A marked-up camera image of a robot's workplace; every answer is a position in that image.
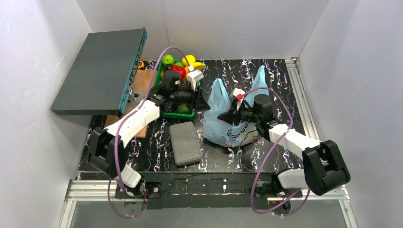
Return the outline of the light blue plastic bag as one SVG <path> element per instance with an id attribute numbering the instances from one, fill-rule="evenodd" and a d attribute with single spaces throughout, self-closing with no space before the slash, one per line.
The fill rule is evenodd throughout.
<path id="1" fill-rule="evenodd" d="M 275 119 L 266 84 L 265 66 L 258 69 L 248 94 L 241 89 L 228 93 L 220 78 L 214 80 L 204 114 L 203 137 L 223 147 L 238 147 L 263 136 Z"/>

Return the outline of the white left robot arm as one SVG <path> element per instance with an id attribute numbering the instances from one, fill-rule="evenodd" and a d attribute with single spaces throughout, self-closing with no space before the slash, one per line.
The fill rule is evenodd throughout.
<path id="1" fill-rule="evenodd" d="M 118 179 L 122 189 L 134 189 L 142 176 L 127 164 L 126 146 L 137 133 L 158 119 L 172 104 L 195 104 L 203 78 L 201 70 L 189 72 L 186 79 L 182 79 L 177 71 L 165 71 L 160 83 L 149 88 L 136 108 L 116 123 L 92 130 L 88 141 L 88 164 L 108 177 Z"/>

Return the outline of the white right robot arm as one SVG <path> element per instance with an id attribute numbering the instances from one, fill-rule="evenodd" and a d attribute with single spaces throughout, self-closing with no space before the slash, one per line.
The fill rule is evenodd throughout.
<path id="1" fill-rule="evenodd" d="M 338 145 L 327 140 L 309 138 L 281 123 L 274 114 L 268 95 L 257 95 L 249 105 L 241 95 L 236 96 L 227 112 L 218 119 L 235 125 L 251 122 L 260 136 L 298 155 L 302 169 L 287 169 L 271 175 L 271 182 L 258 183 L 258 193 L 276 194 L 287 189 L 309 189 L 321 196 L 350 182 L 351 175 Z"/>

